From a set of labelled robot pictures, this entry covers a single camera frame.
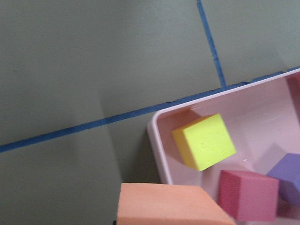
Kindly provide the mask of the yellow foam block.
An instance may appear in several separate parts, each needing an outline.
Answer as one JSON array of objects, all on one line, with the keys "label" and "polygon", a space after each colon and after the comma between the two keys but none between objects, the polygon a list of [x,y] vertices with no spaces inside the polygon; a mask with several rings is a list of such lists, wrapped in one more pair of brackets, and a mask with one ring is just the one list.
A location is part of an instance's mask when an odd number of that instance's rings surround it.
[{"label": "yellow foam block", "polygon": [[203,171],[234,155],[236,148],[221,114],[200,117],[172,130],[185,166]]}]

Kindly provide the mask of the orange foam block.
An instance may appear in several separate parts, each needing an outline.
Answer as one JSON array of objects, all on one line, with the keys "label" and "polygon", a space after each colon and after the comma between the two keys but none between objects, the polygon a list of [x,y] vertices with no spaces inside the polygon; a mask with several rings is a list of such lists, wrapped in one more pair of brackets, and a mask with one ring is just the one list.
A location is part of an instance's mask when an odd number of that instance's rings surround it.
[{"label": "orange foam block", "polygon": [[233,225],[199,186],[122,183],[118,225]]}]

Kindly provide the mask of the purple foam block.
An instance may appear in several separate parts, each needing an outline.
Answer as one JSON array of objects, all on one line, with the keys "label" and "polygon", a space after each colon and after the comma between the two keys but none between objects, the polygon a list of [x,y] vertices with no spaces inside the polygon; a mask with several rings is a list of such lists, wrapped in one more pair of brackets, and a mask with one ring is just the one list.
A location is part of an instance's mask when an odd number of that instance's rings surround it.
[{"label": "purple foam block", "polygon": [[300,206],[300,155],[287,153],[267,173],[279,180],[279,195],[286,202]]}]

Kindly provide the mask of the pink plastic bin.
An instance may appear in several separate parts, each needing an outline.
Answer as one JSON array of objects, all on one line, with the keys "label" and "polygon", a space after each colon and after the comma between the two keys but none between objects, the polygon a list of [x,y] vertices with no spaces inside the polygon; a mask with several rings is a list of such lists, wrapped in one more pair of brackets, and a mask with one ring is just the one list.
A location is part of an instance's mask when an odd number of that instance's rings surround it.
[{"label": "pink plastic bin", "polygon": [[300,152],[299,70],[158,111],[148,135],[161,184],[118,209],[122,225],[233,225],[218,195],[245,195],[255,224],[297,225],[300,211],[278,198],[268,172]]}]

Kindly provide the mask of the red foam block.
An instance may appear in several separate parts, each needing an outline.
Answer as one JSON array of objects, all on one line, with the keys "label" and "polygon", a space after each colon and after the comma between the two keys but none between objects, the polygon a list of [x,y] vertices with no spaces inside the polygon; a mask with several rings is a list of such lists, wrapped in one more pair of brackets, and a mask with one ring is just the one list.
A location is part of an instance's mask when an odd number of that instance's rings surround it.
[{"label": "red foam block", "polygon": [[279,180],[249,171],[222,170],[218,205],[237,221],[276,220]]}]

